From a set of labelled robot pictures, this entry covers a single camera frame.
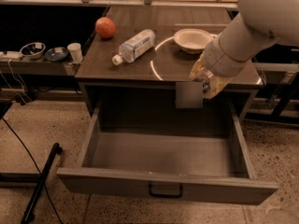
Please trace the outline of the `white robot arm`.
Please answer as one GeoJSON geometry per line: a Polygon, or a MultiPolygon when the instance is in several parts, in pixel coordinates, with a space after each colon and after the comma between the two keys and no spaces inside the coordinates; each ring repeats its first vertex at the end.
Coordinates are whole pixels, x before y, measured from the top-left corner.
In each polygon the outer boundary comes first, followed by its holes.
{"type": "Polygon", "coordinates": [[[279,42],[299,46],[299,0],[238,0],[238,14],[206,45],[189,80],[200,82],[211,99],[247,61],[279,42]]]}

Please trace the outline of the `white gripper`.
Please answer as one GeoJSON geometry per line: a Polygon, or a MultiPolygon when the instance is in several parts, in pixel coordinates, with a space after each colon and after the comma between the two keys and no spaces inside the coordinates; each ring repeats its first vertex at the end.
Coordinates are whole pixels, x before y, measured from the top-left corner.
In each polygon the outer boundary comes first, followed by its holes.
{"type": "Polygon", "coordinates": [[[189,81],[196,81],[196,75],[201,68],[207,68],[215,76],[205,82],[204,97],[212,99],[217,96],[245,67],[245,62],[239,62],[225,53],[217,36],[210,41],[200,58],[194,63],[189,74],[189,81]]]}

